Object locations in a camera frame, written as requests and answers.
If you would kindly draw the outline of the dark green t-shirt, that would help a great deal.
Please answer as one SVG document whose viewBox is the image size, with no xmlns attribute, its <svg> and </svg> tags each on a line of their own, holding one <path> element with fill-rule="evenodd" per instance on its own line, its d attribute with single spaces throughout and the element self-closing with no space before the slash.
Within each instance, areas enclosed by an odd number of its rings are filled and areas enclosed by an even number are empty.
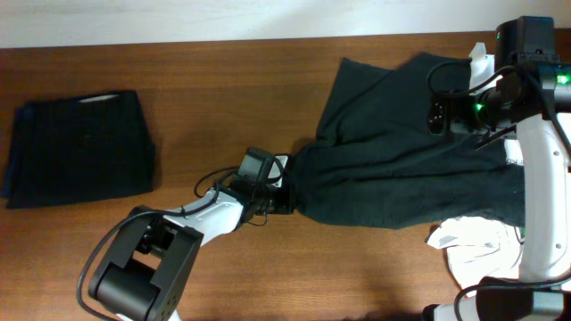
<svg viewBox="0 0 571 321">
<path fill-rule="evenodd" d="M 343 59 L 316 137 L 292 160 L 296 208 L 336 226 L 399 229 L 459 216 L 525 223 L 524 171 L 504 144 L 476 149 L 462 134 L 427 127 L 432 87 L 464 89 L 469 72 L 419 54 L 393 70 Z"/>
</svg>

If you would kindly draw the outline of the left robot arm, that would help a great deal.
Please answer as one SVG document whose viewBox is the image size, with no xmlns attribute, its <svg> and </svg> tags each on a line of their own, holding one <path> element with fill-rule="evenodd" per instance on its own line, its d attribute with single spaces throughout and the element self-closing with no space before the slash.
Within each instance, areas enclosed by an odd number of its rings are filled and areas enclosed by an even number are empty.
<svg viewBox="0 0 571 321">
<path fill-rule="evenodd" d="M 173 321 L 198 251 L 253 218 L 293 211 L 291 155 L 247 149 L 242 163 L 214 171 L 210 189 L 172 210 L 135 207 L 96 245 L 76 290 L 102 320 Z"/>
</svg>

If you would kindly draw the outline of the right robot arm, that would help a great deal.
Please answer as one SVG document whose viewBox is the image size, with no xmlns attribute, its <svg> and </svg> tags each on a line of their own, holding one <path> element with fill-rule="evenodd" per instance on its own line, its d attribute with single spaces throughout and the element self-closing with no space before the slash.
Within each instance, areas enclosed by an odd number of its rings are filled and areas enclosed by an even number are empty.
<svg viewBox="0 0 571 321">
<path fill-rule="evenodd" d="M 429 320 L 570 318 L 570 67 L 547 39 L 498 42 L 490 69 L 472 57 L 470 88 L 436 91 L 432 133 L 517 140 L 525 170 L 525 243 L 516 280 L 486 277 Z"/>
</svg>

